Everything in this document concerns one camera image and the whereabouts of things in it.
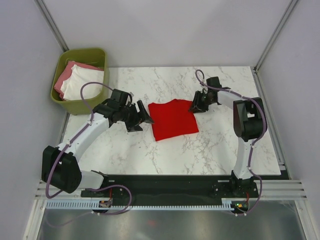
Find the aluminum frame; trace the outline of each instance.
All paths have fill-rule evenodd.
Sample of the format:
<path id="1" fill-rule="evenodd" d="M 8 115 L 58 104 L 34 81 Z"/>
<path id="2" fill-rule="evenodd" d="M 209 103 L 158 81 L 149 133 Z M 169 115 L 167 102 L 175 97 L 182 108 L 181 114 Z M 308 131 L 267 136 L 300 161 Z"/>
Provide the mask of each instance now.
<path id="1" fill-rule="evenodd" d="M 61 46 L 63 51 L 69 50 L 67 43 L 65 42 L 63 36 L 61 35 L 57 25 L 55 24 L 54 19 L 52 18 L 49 10 L 47 9 L 43 0 L 34 0 L 36 5 L 39 7 L 42 15 L 44 16 L 47 24 L 51 28 L 54 36 L 56 37 L 59 45 Z M 268 102 L 266 100 L 263 85 L 261 79 L 259 78 L 258 70 L 260 69 L 261 65 L 263 64 L 266 56 L 268 55 L 270 49 L 272 48 L 274 42 L 276 41 L 277 37 L 279 36 L 280 32 L 285 27 L 290 15 L 294 11 L 295 7 L 297 6 L 299 0 L 291 0 L 288 7 L 286 8 L 281 20 L 279 21 L 277 27 L 275 28 L 271 38 L 269 39 L 262 55 L 260 56 L 256 66 L 251 68 L 253 79 L 258 91 L 258 94 L 262 98 L 264 102 L 264 108 L 266 117 L 268 120 L 268 127 L 271 135 L 271 140 L 273 146 L 275 148 L 275 153 L 279 162 L 280 170 L 286 169 L 285 163 L 285 154 L 282 151 L 282 145 L 278 136 L 277 128 L 274 123 L 272 113 L 268 107 Z M 69 114 L 66 113 L 64 118 L 64 123 L 62 125 L 60 131 L 60 138 L 58 139 L 58 143 L 60 143 L 64 137 L 65 129 L 68 123 Z M 261 196 L 261 201 L 281 201 L 281 200 L 294 200 L 298 215 L 305 233 L 305 236 L 308 240 L 320 239 L 319 233 L 317 232 L 317 226 L 315 225 L 315 221 L 312 217 L 311 207 L 309 206 L 308 199 L 306 193 L 304 191 L 303 185 L 299 180 L 263 180 L 263 191 Z M 47 200 L 45 197 L 45 187 L 46 183 L 40 181 L 39 186 L 35 195 L 35 200 L 33 202 L 32 211 L 27 223 L 27 227 L 25 230 L 25 234 L 23 236 L 24 240 L 27 239 L 36 239 L 37 235 L 40 230 L 41 221 L 43 219 L 45 207 L 47 204 Z M 83 189 L 77 189 L 72 194 L 68 194 L 66 192 L 62 192 L 58 195 L 55 200 L 74 200 L 74 201 L 86 201 L 88 199 L 92 200 L 99 200 L 102 198 L 82 198 L 81 191 Z M 50 188 L 50 193 L 57 191 L 54 187 Z M 242 199 L 238 198 L 224 198 L 224 201 L 238 201 Z"/>

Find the plastic bin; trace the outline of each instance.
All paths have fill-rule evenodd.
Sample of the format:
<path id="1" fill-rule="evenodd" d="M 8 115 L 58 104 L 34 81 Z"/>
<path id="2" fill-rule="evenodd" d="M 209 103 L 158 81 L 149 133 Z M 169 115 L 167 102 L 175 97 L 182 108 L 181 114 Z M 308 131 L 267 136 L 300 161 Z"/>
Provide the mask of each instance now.
<path id="1" fill-rule="evenodd" d="M 82 100 L 70 100 L 70 101 L 63 101 L 59 97 L 59 93 L 56 92 L 54 86 L 65 70 L 69 61 L 76 61 L 78 63 L 92 65 L 101 69 L 104 69 L 104 76 L 103 76 L 103 83 L 108 85 L 109 84 L 109 68 L 108 68 L 108 60 L 107 60 L 107 53 L 98 47 L 95 48 L 81 48 L 81 49 L 73 49 L 64 52 L 58 61 L 56 66 L 53 84 L 51 88 L 51 99 L 60 104 L 65 110 L 73 115 L 78 114 L 89 114 L 90 110 L 84 104 Z M 89 105 L 94 108 L 96 105 L 102 103 L 105 99 L 108 98 L 108 89 L 106 87 L 102 87 L 101 92 L 99 95 L 86 99 Z"/>

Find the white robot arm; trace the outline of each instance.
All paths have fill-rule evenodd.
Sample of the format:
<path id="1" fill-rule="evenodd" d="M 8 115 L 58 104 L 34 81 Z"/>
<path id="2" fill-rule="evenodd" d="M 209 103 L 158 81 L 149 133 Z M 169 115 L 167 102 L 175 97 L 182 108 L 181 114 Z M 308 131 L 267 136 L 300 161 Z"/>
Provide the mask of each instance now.
<path id="1" fill-rule="evenodd" d="M 111 97 L 97 105 L 93 109 L 93 116 L 89 117 L 88 122 L 70 138 L 72 142 L 68 139 L 57 147 L 48 146 L 43 151 L 42 180 L 67 193 L 72 193 L 77 188 L 100 188 L 104 176 L 95 171 L 81 171 L 78 161 L 93 141 L 117 121 L 124 122 L 128 132 L 142 131 L 143 129 L 139 126 L 141 123 L 153 124 L 154 121 L 141 100 L 137 101 L 137 105 L 139 112 L 136 105 L 132 104 L 129 93 L 114 89 Z"/>
<path id="2" fill-rule="evenodd" d="M 249 158 L 253 142 L 256 142 L 264 132 L 263 102 L 260 97 L 254 97 L 250 100 L 243 99 L 228 87 L 222 87 L 217 76 L 208 78 L 206 86 L 208 87 L 207 90 L 203 89 L 195 92 L 189 111 L 204 113 L 209 110 L 211 104 L 225 105 L 233 110 L 233 129 L 238 137 L 238 151 L 236 163 L 231 172 L 230 188 L 234 193 L 242 192 L 246 188 L 252 189 L 255 184 L 248 164 L 249 159 L 251 162 L 254 159 L 255 151 Z M 252 100 L 261 108 L 263 115 Z"/>

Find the white wall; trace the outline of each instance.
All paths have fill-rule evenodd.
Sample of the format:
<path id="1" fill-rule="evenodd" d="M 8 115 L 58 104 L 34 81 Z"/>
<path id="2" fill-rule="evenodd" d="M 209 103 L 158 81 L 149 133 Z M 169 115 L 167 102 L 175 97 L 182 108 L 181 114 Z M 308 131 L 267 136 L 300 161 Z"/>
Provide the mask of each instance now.
<path id="1" fill-rule="evenodd" d="M 42 151 L 65 112 L 50 97 L 62 53 L 32 0 L 0 7 L 0 239 L 22 238 L 40 180 Z"/>
<path id="2" fill-rule="evenodd" d="M 320 1 L 300 1 L 260 69 L 290 172 L 320 226 Z"/>
<path id="3" fill-rule="evenodd" d="M 253 66 L 290 0 L 44 0 L 69 48 L 112 67 Z"/>

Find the white cloth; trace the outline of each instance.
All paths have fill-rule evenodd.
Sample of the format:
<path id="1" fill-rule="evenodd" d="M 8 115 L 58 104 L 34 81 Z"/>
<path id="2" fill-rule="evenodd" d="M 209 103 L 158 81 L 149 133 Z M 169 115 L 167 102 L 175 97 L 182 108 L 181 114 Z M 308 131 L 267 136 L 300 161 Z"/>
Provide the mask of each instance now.
<path id="1" fill-rule="evenodd" d="M 71 76 L 63 81 L 61 86 L 64 100 L 81 100 L 80 89 L 84 84 L 89 82 L 103 83 L 104 81 L 104 71 L 87 69 L 76 64 L 71 69 Z M 102 87 L 100 84 L 85 86 L 82 92 L 84 99 L 96 97 L 101 92 Z"/>

